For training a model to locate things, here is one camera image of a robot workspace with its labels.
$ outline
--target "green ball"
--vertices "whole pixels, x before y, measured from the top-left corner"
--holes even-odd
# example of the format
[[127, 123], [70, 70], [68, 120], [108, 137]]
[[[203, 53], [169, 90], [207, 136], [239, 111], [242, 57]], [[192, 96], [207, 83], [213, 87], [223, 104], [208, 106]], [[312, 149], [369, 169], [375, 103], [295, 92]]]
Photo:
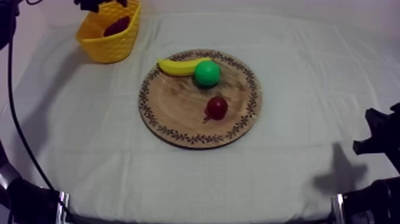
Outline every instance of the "green ball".
[[219, 82], [220, 66], [213, 61], [202, 61], [195, 68], [195, 79], [203, 86], [212, 86]]

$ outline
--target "black cable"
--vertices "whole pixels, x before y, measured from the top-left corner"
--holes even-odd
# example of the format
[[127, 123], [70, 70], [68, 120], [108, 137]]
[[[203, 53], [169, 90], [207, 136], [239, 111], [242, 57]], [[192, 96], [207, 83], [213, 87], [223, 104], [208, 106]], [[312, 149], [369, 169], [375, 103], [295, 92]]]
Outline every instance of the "black cable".
[[37, 0], [36, 2], [30, 2], [29, 0], [26, 0], [26, 3], [28, 4], [28, 5], [36, 5], [36, 4], [39, 4], [39, 3], [41, 3], [43, 0]]
[[[10, 22], [10, 27], [13, 28], [15, 26], [14, 24], [14, 13], [15, 13], [15, 4], [12, 3], [11, 4], [11, 22]], [[9, 100], [9, 104], [10, 104], [10, 110], [11, 110], [11, 116], [12, 116], [12, 120], [15, 124], [15, 128], [17, 129], [18, 135], [21, 138], [21, 141], [30, 157], [30, 159], [32, 160], [33, 164], [35, 165], [35, 168], [38, 170], [39, 174], [41, 175], [41, 177], [43, 178], [43, 180], [45, 181], [45, 183], [47, 184], [48, 188], [50, 189], [50, 191], [52, 192], [52, 194], [54, 195], [56, 201], [62, 206], [62, 209], [64, 209], [64, 211], [67, 213], [67, 215], [73, 219], [71, 212], [69, 211], [69, 209], [67, 208], [67, 206], [65, 206], [65, 204], [60, 200], [59, 196], [57, 195], [56, 190], [54, 189], [53, 185], [50, 183], [49, 179], [47, 178], [45, 172], [43, 172], [42, 168], [40, 167], [38, 161], [36, 160], [35, 156], [32, 153], [32, 150], [29, 147], [28, 142], [26, 141], [25, 135], [22, 131], [22, 128], [20, 126], [20, 122], [18, 121], [17, 118], [17, 113], [15, 111], [15, 105], [14, 105], [14, 94], [13, 94], [13, 42], [14, 42], [14, 38], [13, 38], [13, 33], [10, 32], [10, 40], [9, 40], [9, 44], [8, 44], [8, 100]], [[9, 220], [8, 223], [12, 222], [12, 217], [13, 214], [11, 213], [11, 208], [10, 208], [10, 215], [9, 215]]]

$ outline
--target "table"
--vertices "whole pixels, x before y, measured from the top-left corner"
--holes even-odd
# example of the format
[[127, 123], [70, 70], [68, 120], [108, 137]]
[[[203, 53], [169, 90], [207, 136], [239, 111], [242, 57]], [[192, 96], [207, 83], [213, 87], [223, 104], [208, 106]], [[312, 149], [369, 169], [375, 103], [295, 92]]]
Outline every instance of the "table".
[[[397, 173], [384, 155], [356, 156], [366, 109], [400, 99], [395, 38], [265, 14], [142, 17], [130, 57], [95, 64], [77, 26], [46, 32], [15, 90], [22, 128], [72, 210], [108, 220], [282, 222], [330, 211], [335, 193]], [[185, 151], [153, 136], [138, 113], [157, 57], [195, 48], [234, 55], [258, 76], [263, 108], [252, 130], [219, 150]], [[11, 123], [0, 137], [22, 175], [45, 186]]]

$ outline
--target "red fruit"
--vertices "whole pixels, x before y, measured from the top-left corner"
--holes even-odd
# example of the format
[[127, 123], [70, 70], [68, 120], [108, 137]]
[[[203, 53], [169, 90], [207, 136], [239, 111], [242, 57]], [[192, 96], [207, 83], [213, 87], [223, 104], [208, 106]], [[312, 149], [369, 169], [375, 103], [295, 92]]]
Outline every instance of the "red fruit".
[[129, 26], [129, 16], [125, 16], [120, 18], [118, 21], [110, 25], [107, 29], [105, 29], [104, 36], [111, 36], [116, 33], [120, 33], [126, 30]]
[[221, 120], [225, 117], [226, 112], [228, 111], [228, 103], [222, 97], [214, 97], [211, 98], [205, 109], [205, 114], [207, 117], [204, 119], [205, 122], [209, 119]]

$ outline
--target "floral border pattern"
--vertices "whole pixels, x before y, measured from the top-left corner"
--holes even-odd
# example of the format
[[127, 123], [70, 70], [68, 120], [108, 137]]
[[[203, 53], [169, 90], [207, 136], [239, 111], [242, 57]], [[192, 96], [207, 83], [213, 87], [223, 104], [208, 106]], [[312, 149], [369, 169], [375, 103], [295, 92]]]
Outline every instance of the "floral border pattern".
[[182, 61], [187, 57], [193, 56], [194, 54], [197, 57], [210, 57], [212, 59], [218, 58], [222, 62], [225, 62], [228, 65], [236, 68], [237, 70], [243, 72], [246, 75], [246, 81], [251, 90], [249, 101], [247, 102], [246, 115], [242, 116], [240, 121], [235, 123], [232, 129], [226, 132], [224, 135], [189, 136], [187, 133], [180, 133], [178, 130], [170, 129], [167, 126], [162, 125], [161, 123], [159, 123], [158, 119], [154, 116], [151, 107], [148, 105], [149, 85], [151, 81], [153, 81], [161, 73], [159, 67], [157, 67], [150, 74], [148, 74], [147, 78], [142, 83], [142, 88], [139, 93], [139, 110], [142, 112], [142, 115], [148, 120], [148, 125], [155, 128], [157, 132], [162, 133], [163, 135], [167, 135], [170, 138], [175, 139], [177, 141], [186, 141], [193, 145], [195, 143], [197, 144], [200, 142], [205, 144], [210, 142], [219, 143], [223, 142], [225, 139], [232, 140], [233, 138], [236, 137], [236, 135], [240, 132], [241, 129], [243, 129], [245, 126], [248, 125], [249, 119], [256, 115], [255, 109], [257, 108], [257, 98], [259, 97], [257, 91], [256, 77], [253, 74], [253, 72], [248, 70], [246, 66], [244, 66], [242, 63], [237, 62], [230, 56], [223, 55], [219, 51], [213, 51], [213, 50], [199, 51], [199, 52], [198, 51], [194, 52], [194, 51], [196, 50], [190, 50], [178, 53], [170, 57], [170, 59], [173, 61]]

